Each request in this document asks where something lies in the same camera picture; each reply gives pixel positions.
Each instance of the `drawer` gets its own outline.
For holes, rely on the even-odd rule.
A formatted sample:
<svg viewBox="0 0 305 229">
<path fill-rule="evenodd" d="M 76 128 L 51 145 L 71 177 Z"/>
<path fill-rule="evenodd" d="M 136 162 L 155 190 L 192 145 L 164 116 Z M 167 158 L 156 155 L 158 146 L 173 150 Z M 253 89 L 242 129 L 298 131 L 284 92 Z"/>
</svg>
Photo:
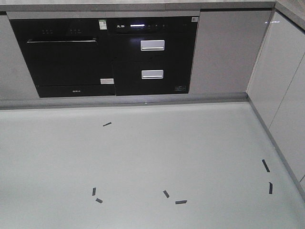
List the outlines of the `drawer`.
<svg viewBox="0 0 305 229">
<path fill-rule="evenodd" d="M 114 84 L 81 86 L 37 86 L 40 98 L 115 95 Z"/>
<path fill-rule="evenodd" d="M 195 33 L 110 35 L 112 60 L 186 60 L 193 57 L 195 36 Z"/>
<path fill-rule="evenodd" d="M 182 62 L 115 62 L 117 95 L 185 94 L 192 60 Z"/>
</svg>

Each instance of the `glossy cabinet door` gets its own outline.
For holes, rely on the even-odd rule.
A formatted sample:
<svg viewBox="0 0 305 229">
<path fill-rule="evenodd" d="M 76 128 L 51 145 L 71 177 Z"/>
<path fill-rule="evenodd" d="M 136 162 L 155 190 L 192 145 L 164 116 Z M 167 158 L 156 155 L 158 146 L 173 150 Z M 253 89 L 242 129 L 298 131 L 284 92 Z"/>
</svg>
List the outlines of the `glossy cabinet door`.
<svg viewBox="0 0 305 229">
<path fill-rule="evenodd" d="M 301 186 L 305 190 L 305 178 L 301 181 Z"/>
<path fill-rule="evenodd" d="M 38 99 L 6 15 L 0 16 L 0 99 Z"/>
<path fill-rule="evenodd" d="M 300 181 L 305 174 L 305 57 L 274 117 L 270 132 Z"/>
<path fill-rule="evenodd" d="M 305 52 L 305 35 L 275 13 L 248 94 L 269 128 Z"/>
<path fill-rule="evenodd" d="M 245 92 L 270 11 L 201 12 L 191 94 Z"/>
</svg>

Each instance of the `brand logo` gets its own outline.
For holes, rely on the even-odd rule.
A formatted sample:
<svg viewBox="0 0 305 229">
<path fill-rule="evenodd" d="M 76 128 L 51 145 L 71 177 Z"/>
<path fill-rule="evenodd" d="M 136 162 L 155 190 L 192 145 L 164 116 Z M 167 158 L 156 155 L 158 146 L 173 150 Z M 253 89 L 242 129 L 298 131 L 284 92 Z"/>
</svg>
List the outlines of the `brand logo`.
<svg viewBox="0 0 305 229">
<path fill-rule="evenodd" d="M 175 86 L 175 92 L 185 92 L 186 86 Z"/>
</svg>

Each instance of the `label sticker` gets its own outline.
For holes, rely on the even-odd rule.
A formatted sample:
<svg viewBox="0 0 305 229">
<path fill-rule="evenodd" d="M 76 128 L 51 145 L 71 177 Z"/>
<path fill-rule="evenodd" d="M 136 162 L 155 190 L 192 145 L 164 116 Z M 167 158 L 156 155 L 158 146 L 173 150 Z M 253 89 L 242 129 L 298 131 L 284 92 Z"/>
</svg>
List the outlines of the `label sticker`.
<svg viewBox="0 0 305 229">
<path fill-rule="evenodd" d="M 198 22 L 198 17 L 192 17 L 192 22 Z"/>
<path fill-rule="evenodd" d="M 99 20 L 100 30 L 107 30 L 107 23 L 106 19 Z"/>
<path fill-rule="evenodd" d="M 101 84 L 114 84 L 113 78 L 100 79 L 100 80 L 101 80 Z"/>
</svg>

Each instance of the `countertop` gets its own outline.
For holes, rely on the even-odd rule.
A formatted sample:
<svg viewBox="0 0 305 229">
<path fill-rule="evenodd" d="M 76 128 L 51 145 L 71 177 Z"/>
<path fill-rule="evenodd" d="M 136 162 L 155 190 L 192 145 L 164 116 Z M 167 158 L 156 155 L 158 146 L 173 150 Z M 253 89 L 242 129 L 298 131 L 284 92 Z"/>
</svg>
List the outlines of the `countertop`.
<svg viewBox="0 0 305 229">
<path fill-rule="evenodd" d="M 305 30 L 305 0 L 0 0 L 0 11 L 163 11 L 273 7 Z"/>
</svg>

